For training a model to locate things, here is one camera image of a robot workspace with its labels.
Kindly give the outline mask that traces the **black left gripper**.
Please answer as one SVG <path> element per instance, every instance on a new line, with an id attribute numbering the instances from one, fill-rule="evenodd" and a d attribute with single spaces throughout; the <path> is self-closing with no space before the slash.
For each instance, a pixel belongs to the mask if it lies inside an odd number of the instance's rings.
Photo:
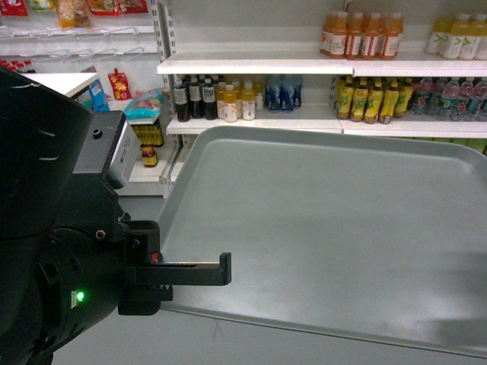
<path id="1" fill-rule="evenodd" d="M 176 286 L 225 286 L 231 283 L 231 253 L 218 262 L 163 262 L 160 229 L 155 221 L 123 221 L 124 285 L 118 313 L 153 316 L 163 302 L 173 300 Z"/>

